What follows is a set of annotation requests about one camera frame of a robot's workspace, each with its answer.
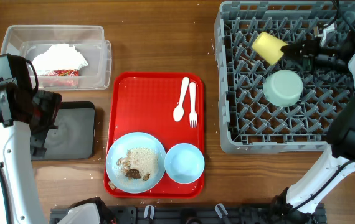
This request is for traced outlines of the yellow plastic cup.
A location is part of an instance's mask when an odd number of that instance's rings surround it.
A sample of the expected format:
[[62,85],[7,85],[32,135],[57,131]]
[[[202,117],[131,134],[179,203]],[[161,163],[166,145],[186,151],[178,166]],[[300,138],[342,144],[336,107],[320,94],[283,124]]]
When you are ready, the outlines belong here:
[[281,48],[288,45],[286,42],[267,33],[260,33],[252,44],[252,48],[270,65],[276,64],[282,57]]

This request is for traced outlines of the red candy wrapper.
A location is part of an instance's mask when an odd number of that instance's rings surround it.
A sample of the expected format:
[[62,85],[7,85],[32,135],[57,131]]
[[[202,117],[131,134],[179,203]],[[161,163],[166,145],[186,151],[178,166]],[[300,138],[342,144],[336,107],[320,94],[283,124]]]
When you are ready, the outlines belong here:
[[78,70],[52,70],[46,73],[41,81],[44,88],[75,88],[79,82]]

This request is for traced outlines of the mint green bowl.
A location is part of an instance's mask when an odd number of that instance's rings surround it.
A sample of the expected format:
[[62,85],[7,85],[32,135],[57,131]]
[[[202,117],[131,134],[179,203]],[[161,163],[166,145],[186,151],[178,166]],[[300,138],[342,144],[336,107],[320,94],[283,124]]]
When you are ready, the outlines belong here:
[[291,70],[279,70],[266,78],[263,94],[273,105],[289,107],[294,105],[303,92],[303,81]]

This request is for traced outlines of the white paper napkin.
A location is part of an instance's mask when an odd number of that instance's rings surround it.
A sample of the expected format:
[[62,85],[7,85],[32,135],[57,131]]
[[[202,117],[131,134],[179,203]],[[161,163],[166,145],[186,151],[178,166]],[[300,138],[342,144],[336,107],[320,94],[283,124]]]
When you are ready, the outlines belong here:
[[89,66],[76,47],[69,44],[51,45],[46,52],[35,57],[32,64],[39,75],[61,70],[79,71]]

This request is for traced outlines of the grey dishwasher rack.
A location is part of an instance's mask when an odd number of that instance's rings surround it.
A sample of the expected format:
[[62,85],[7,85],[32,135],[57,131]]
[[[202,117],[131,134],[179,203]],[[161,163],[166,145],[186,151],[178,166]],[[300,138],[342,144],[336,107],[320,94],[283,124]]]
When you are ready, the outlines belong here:
[[[330,124],[354,96],[350,73],[326,68],[313,72],[287,58],[269,64],[254,49],[266,32],[288,44],[313,40],[334,20],[330,1],[226,1],[214,24],[219,70],[219,126],[228,154],[322,151]],[[303,83],[289,107],[271,104],[264,81],[279,70],[295,72]]]

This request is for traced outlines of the white plastic fork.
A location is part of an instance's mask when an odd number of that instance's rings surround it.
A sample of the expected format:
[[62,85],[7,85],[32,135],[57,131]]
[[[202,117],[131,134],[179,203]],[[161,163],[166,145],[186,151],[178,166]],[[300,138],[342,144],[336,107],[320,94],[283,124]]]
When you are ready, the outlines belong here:
[[196,84],[194,82],[190,82],[189,94],[190,94],[191,111],[189,113],[189,122],[191,128],[197,127],[196,93],[197,93]]

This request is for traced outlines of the white plastic spoon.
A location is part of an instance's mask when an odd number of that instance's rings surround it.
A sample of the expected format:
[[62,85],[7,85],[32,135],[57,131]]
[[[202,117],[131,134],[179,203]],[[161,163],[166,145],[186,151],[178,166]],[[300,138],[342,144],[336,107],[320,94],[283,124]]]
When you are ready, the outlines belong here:
[[179,93],[179,101],[178,101],[177,107],[175,107],[175,109],[173,111],[173,119],[175,120],[175,122],[179,122],[180,120],[182,120],[182,117],[184,116],[183,103],[184,103],[184,99],[186,96],[188,86],[189,86],[189,78],[184,77],[182,79],[182,83],[181,83],[181,89],[180,89],[180,93]]

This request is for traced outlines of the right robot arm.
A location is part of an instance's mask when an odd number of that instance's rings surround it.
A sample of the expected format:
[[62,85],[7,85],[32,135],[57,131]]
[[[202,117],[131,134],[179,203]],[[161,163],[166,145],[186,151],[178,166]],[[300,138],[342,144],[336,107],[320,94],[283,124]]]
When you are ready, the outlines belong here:
[[[341,55],[348,62],[355,89],[355,26],[350,28]],[[273,199],[268,212],[270,221],[308,222],[320,201],[355,172],[355,95],[333,120],[326,140],[328,147],[311,169]]]

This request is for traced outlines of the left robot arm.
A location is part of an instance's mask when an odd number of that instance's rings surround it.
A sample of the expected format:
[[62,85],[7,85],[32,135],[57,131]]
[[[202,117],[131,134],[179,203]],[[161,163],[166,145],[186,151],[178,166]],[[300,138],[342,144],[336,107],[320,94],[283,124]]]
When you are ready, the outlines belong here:
[[32,62],[0,55],[0,223],[46,223],[31,148],[43,149],[59,110],[94,110],[88,101],[63,102],[58,93],[32,86]]

